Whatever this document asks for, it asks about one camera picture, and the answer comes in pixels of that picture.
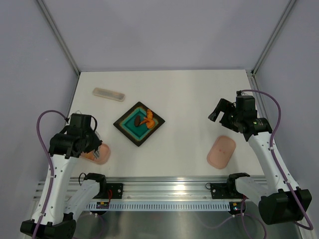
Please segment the orange fried shrimp piece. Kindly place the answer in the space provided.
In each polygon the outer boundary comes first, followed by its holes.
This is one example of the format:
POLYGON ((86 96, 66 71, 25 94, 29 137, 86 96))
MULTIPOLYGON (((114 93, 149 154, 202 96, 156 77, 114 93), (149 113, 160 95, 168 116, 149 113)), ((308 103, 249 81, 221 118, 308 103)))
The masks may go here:
POLYGON ((95 156, 94 156, 94 154, 92 152, 87 153, 85 157, 90 159, 90 160, 94 160, 95 159, 95 156))

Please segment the metal food tongs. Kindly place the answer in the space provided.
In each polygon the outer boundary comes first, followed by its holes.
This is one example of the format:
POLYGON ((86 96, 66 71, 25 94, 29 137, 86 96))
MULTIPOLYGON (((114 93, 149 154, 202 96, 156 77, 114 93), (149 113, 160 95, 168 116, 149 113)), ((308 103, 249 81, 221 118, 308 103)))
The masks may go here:
POLYGON ((94 149, 93 149, 93 155, 95 158, 100 157, 100 147, 102 145, 102 140, 100 139, 100 136, 98 134, 95 135, 94 139, 94 149))

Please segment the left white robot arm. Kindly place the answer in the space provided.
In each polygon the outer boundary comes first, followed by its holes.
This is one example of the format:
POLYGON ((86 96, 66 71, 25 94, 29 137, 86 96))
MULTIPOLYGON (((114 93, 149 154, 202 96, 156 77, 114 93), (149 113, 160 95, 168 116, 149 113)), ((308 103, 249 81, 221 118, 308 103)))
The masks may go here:
POLYGON ((66 193, 75 163, 82 153, 98 151, 102 142, 93 130, 75 135, 58 133, 50 140, 49 168, 38 209, 23 221, 21 233, 33 239, 71 239, 76 222, 93 198, 108 192, 106 177, 89 173, 80 189, 70 198, 66 193))

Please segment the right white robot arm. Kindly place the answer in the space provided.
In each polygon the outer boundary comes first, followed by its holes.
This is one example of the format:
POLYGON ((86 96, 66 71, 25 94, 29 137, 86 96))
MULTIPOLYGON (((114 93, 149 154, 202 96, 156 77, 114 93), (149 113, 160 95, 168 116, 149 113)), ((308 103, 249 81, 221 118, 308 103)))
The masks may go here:
POLYGON ((267 225, 298 222, 312 200, 308 189, 301 189, 285 166, 282 157, 273 158, 277 150, 271 141, 272 128, 266 118, 259 118, 253 96, 237 96, 234 103, 220 99, 209 115, 216 121, 224 113, 220 123, 234 132, 244 135, 253 149, 267 180, 267 187, 257 184, 247 173, 230 174, 223 187, 211 184, 211 196, 242 199, 247 197, 258 206, 260 216, 267 225))

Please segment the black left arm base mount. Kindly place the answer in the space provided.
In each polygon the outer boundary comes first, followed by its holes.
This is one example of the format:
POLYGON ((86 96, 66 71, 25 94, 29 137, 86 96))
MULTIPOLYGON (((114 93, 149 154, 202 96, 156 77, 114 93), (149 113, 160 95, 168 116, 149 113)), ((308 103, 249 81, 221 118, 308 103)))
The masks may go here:
POLYGON ((109 197, 111 197, 111 200, 122 199, 123 187, 123 183, 107 183, 106 185, 99 185, 98 194, 93 197, 93 199, 108 200, 109 197))

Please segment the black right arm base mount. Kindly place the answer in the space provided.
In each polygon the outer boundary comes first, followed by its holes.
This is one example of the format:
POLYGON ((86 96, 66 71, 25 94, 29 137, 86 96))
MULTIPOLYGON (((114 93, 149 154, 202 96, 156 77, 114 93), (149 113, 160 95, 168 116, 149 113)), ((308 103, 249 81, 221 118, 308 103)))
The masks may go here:
POLYGON ((206 183, 205 188, 210 191, 212 199, 242 199, 243 195, 238 193, 227 183, 206 183))

